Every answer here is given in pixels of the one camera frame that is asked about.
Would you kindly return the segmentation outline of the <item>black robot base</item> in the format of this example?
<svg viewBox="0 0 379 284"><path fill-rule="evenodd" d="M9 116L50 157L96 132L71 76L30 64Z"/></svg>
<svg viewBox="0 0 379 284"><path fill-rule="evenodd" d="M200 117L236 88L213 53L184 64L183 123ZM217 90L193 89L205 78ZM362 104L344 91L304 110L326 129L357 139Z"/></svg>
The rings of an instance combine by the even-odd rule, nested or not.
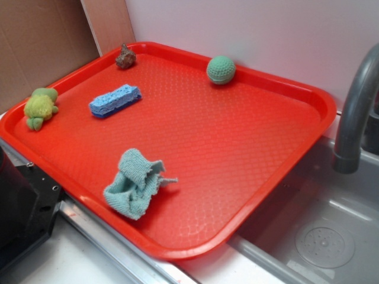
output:
<svg viewBox="0 0 379 284"><path fill-rule="evenodd" d="M41 168L16 166L1 150L1 273L50 238L62 193Z"/></svg>

